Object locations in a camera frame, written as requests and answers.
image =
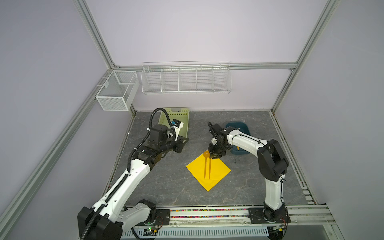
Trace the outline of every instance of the yellow cloth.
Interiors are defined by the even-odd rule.
[[[220,159],[209,159],[208,150],[188,164],[187,169],[207,191],[231,171]]]

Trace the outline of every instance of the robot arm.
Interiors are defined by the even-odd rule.
[[[188,142],[188,138],[179,136],[183,123],[174,119],[172,133],[165,125],[154,125],[147,130],[147,146],[141,144],[132,151],[128,167],[111,189],[92,208],[83,207],[78,214],[78,226],[81,240],[112,240],[120,239],[123,232],[131,229],[141,222],[153,223],[155,221],[156,205],[141,200],[131,209],[121,212],[128,198],[131,196],[139,182],[153,169],[163,154],[169,151],[181,153]]]
[[[220,125],[208,123],[209,131],[213,135],[208,150],[212,158],[226,155],[226,150],[232,145],[238,146],[255,155],[258,159],[259,170],[266,183],[266,197],[264,202],[264,218],[274,222],[280,218],[283,211],[283,180],[289,163],[279,143],[257,139],[240,132],[238,129],[228,127],[223,129]]]

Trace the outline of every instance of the cable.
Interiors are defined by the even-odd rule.
[[[139,143],[139,145],[137,147],[135,147],[131,153],[129,154],[128,156],[128,162],[127,162],[127,171],[129,172],[131,170],[131,161],[132,161],[132,156],[133,154],[137,151],[137,149],[139,147],[141,147],[141,145],[143,145],[143,143],[145,143],[145,141],[147,140],[147,138],[149,137],[149,135],[151,134],[151,128],[152,128],[152,121],[153,121],[153,116],[155,115],[156,112],[158,111],[162,111],[164,112],[166,118],[167,118],[167,121],[168,121],[168,124],[169,126],[173,126],[172,122],[170,121],[169,119],[169,116],[168,116],[168,113],[167,111],[164,109],[164,108],[156,108],[155,110],[153,110],[150,118],[149,118],[149,127],[148,127],[148,132],[147,132],[147,135],[143,138],[143,140]],[[175,141],[176,140],[176,131],[175,131],[175,128],[174,127],[171,127],[171,130],[172,130],[172,134],[173,134],[173,140]]]
[[[105,202],[108,204],[109,200],[112,198],[112,196],[116,193],[116,191],[121,187],[121,185],[124,183],[124,181],[127,179],[128,174],[125,174],[124,177],[120,180],[120,182],[116,185],[116,187],[111,191],[111,193],[107,196],[105,199]],[[88,224],[84,228],[83,234],[81,235],[80,240],[84,240],[87,235],[89,234],[89,231],[91,229],[91,226],[96,220],[96,217],[100,214],[101,210],[105,207],[105,204],[101,204],[100,207],[96,210],[96,212],[93,214],[91,219],[89,220]]]
[[[141,238],[137,235],[137,233],[135,232],[135,230],[134,230],[133,228],[131,228],[131,231],[132,231],[133,235],[135,236],[135,238],[136,238],[137,240],[143,240],[143,239],[141,239]],[[154,238],[146,238],[145,240],[155,240],[155,239],[154,239]]]
[[[234,135],[234,136],[232,137],[232,139],[231,139],[231,144],[232,144],[232,145],[233,145],[233,138],[234,138],[234,137],[236,137],[236,136],[247,137],[247,138],[249,138],[249,139],[252,139],[252,140],[254,140],[254,141],[258,142],[258,143],[261,143],[261,144],[263,144],[263,146],[265,146],[265,144],[264,144],[264,143],[262,143],[262,141],[261,141],[261,140],[257,141],[256,139],[253,139],[253,138],[251,138],[251,137],[248,137],[248,136],[242,135],[241,133],[240,133],[240,134],[236,134],[236,135]]]
[[[277,172],[274,170],[274,172],[277,174]],[[287,181],[287,180],[285,180],[282,176],[280,176],[284,181]]]
[[[87,237],[87,235],[88,235],[88,233],[89,233],[89,231],[90,231],[90,229],[91,229],[92,224],[95,222],[96,217],[99,215],[99,213],[101,212],[101,210],[102,210],[104,207],[105,207],[105,205],[104,205],[104,204],[101,204],[100,207],[99,207],[99,208],[96,210],[96,212],[93,214],[93,216],[92,216],[91,219],[89,220],[88,224],[85,226],[84,231],[83,231],[83,234],[81,235],[80,240],[84,240],[84,239]]]
[[[281,239],[284,238],[284,236],[285,236],[285,234],[287,233],[287,230],[288,230],[288,223],[285,222],[285,219],[283,217],[282,217],[282,220],[283,220],[284,225],[285,225],[285,232],[284,232],[283,237]]]
[[[281,203],[283,204],[283,207],[285,207],[286,209],[287,209],[287,213],[288,213],[288,208],[287,208],[287,206],[285,205],[285,203],[283,202],[283,180],[280,180],[280,201],[281,201]],[[280,216],[281,217],[281,219],[283,220],[283,222],[284,222],[284,224],[285,224],[285,233],[283,234],[283,237],[282,237],[282,239],[284,238],[284,236],[285,236],[285,234],[287,233],[287,230],[288,230],[288,224],[285,222],[285,219],[284,219],[284,217],[283,216]]]
[[[157,231],[163,226],[163,223],[164,223],[164,218],[163,217],[160,217],[160,216],[157,216],[157,217],[155,217],[155,219],[156,218],[161,218],[161,226],[158,228],[158,229],[156,229]]]
[[[152,127],[152,119],[153,119],[153,116],[155,115],[155,113],[157,111],[163,111],[167,117],[167,120],[168,120],[168,123],[170,126],[173,126],[172,122],[170,121],[169,119],[169,116],[168,116],[168,113],[167,111],[164,109],[164,108],[156,108],[152,114],[151,114],[151,117],[149,118],[149,131],[147,132],[147,135],[144,137],[144,139],[141,141],[141,143],[136,147],[134,148],[131,153],[129,154],[129,157],[128,157],[128,163],[127,163],[127,171],[129,172],[130,169],[131,169],[131,160],[132,160],[132,156],[133,154],[135,153],[135,151],[141,147],[141,145],[147,140],[147,138],[149,137],[150,135],[150,129]],[[175,132],[175,128],[172,127],[172,133],[173,133],[173,140],[176,140],[176,132]],[[121,185],[124,183],[124,181],[127,179],[127,177],[129,176],[129,174],[125,174],[124,177],[121,179],[121,181],[116,185],[116,187],[111,191],[111,193],[107,196],[107,198],[105,199],[105,202],[108,204],[109,200],[112,198],[112,196],[116,193],[116,191],[119,189],[119,187],[121,187]],[[93,225],[93,223],[95,222],[97,216],[100,214],[101,210],[105,207],[106,205],[105,204],[101,204],[100,207],[96,210],[96,212],[93,214],[93,216],[91,217],[91,219],[89,220],[88,224],[85,226],[84,228],[84,231],[81,235],[81,238],[80,240],[84,240],[87,235],[89,234],[89,231],[91,229],[91,226]]]
[[[165,152],[164,155],[161,158],[164,158],[167,155],[168,152]]]

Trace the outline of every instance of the wire basket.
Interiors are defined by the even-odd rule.
[[[159,93],[229,93],[232,78],[229,62],[187,62],[182,65],[143,63],[142,91]]]
[[[112,71],[96,95],[106,111],[129,111],[139,88],[135,71]]]

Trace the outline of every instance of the metal bracket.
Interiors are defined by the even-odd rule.
[[[264,208],[263,207],[250,207],[248,208],[249,211],[249,218],[251,219],[252,224],[257,224],[257,223],[270,223],[264,218]],[[274,223],[291,223],[291,218],[289,217],[287,208],[283,208],[281,212],[281,218],[276,220]]]
[[[146,204],[138,203],[133,208],[124,211],[119,215],[117,221],[123,222],[123,232],[128,231],[135,226],[137,220],[145,221],[151,212],[151,208]]]
[[[169,225],[170,220],[170,209],[156,209],[155,222],[151,225]],[[148,226],[144,222],[137,224],[136,226]]]
[[[340,232],[340,229],[337,225],[323,225],[325,232],[327,233],[327,236],[329,240],[344,240],[343,235]]]
[[[77,10],[84,22],[84,25],[87,27],[87,30],[92,37],[97,49],[100,52],[101,57],[103,58],[106,66],[108,68],[115,68],[115,64],[112,61],[111,55],[108,52],[107,46],[101,34],[97,28],[96,22],[92,17],[91,11],[89,10],[85,0],[73,0]]]

